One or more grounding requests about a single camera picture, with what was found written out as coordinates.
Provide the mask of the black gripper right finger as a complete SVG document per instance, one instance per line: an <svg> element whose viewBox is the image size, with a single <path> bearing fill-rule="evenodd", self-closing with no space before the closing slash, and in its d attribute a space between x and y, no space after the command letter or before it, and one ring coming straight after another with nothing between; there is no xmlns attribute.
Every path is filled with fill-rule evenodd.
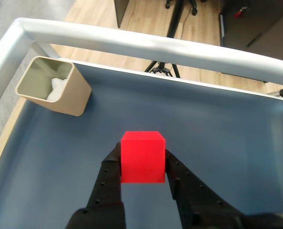
<svg viewBox="0 0 283 229"><path fill-rule="evenodd" d="M242 229L243 213L217 195L170 151L166 174L184 229Z"/></svg>

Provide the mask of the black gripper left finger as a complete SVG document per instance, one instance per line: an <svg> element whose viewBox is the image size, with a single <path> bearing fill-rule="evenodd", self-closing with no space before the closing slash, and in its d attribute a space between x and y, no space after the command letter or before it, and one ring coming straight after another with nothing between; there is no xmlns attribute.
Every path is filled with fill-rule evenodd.
<svg viewBox="0 0 283 229"><path fill-rule="evenodd" d="M121 199L121 145L102 161L86 207L74 212L67 229L125 229L125 208Z"/></svg>

